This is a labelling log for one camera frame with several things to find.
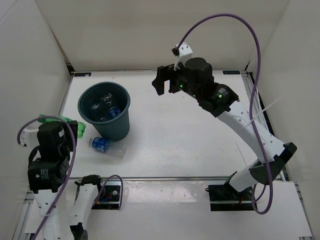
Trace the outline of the green plastic soda bottle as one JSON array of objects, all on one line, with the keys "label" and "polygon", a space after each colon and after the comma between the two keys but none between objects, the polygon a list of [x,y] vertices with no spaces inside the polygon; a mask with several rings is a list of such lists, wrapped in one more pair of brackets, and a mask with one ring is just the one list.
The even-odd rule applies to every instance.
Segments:
[{"label": "green plastic soda bottle", "polygon": [[70,126],[74,126],[75,123],[77,123],[77,127],[76,127],[77,133],[74,134],[74,136],[77,137],[78,139],[81,139],[84,136],[84,133],[87,127],[87,125],[81,121],[72,120],[62,115],[58,115],[55,118],[50,118],[50,117],[45,117],[43,114],[40,114],[39,119],[37,121],[41,124],[63,121],[62,123],[68,123]]}]

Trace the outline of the clear crushed plastic bottle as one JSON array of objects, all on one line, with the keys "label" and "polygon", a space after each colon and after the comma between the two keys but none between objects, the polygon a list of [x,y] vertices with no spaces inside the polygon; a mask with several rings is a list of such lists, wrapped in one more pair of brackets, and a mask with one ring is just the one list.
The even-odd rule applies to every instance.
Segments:
[{"label": "clear crushed plastic bottle", "polygon": [[94,103],[89,108],[89,111],[96,122],[106,122],[111,120],[108,110],[109,104],[108,97],[106,95],[101,97],[99,102]]}]

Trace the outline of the clear bottle blue label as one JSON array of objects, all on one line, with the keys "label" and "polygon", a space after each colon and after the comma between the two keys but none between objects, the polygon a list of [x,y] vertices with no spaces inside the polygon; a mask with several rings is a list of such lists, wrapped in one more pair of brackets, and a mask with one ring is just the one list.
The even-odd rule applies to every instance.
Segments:
[{"label": "clear bottle blue label", "polygon": [[109,115],[110,119],[115,119],[121,114],[121,110],[118,107],[116,99],[111,93],[104,95],[100,98],[104,110]]}]

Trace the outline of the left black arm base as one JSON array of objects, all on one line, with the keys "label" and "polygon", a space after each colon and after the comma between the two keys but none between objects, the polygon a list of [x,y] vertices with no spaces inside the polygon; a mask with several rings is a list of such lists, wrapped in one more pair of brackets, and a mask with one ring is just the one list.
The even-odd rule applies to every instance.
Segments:
[{"label": "left black arm base", "polygon": [[98,201],[91,207],[92,210],[119,210],[122,200],[121,185],[105,185]]}]

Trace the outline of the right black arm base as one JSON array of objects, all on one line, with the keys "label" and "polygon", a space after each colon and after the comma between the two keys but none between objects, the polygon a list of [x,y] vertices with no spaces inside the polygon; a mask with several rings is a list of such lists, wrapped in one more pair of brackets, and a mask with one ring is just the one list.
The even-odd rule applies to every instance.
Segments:
[{"label": "right black arm base", "polygon": [[211,184],[205,189],[209,194],[210,210],[212,212],[253,211],[252,192],[248,187],[241,192],[233,191],[224,184]]}]

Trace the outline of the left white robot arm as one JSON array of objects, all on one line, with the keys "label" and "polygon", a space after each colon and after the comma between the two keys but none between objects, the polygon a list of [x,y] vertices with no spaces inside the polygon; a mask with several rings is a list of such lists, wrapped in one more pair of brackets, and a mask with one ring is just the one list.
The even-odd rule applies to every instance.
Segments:
[{"label": "left white robot arm", "polygon": [[76,181],[76,196],[67,207],[65,187],[72,169],[72,155],[77,145],[78,122],[42,123],[31,141],[28,157],[28,182],[42,220],[33,238],[40,240],[86,240],[87,222],[94,200],[105,194],[99,175]]}]

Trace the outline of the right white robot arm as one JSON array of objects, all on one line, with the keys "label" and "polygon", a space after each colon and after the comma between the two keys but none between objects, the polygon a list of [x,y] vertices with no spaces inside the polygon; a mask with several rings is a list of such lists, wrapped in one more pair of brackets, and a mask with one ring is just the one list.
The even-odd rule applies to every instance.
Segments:
[{"label": "right white robot arm", "polygon": [[297,151],[294,143],[282,142],[258,122],[255,133],[239,96],[229,86],[214,81],[212,66],[205,59],[191,58],[185,64],[179,63],[178,69],[173,64],[159,66],[152,86],[160,96],[165,92],[165,81],[169,81],[170,93],[183,91],[196,99],[202,109],[229,126],[256,154],[255,162],[227,180],[224,193],[230,200],[238,199],[255,184],[268,185],[267,166],[274,180]]}]

